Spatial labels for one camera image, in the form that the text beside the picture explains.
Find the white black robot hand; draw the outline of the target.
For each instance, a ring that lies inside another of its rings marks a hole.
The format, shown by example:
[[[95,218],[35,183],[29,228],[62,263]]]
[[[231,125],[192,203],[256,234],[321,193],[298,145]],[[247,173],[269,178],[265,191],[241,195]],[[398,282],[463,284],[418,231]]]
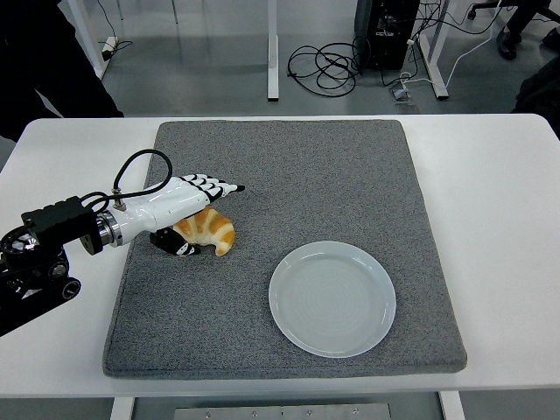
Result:
[[[152,245],[174,256],[190,256],[199,247],[213,246],[224,256],[235,241],[233,222],[211,207],[217,199],[244,190],[204,174],[173,177],[156,192],[124,201],[124,210],[109,210],[109,243],[116,247],[131,242],[142,232]]]

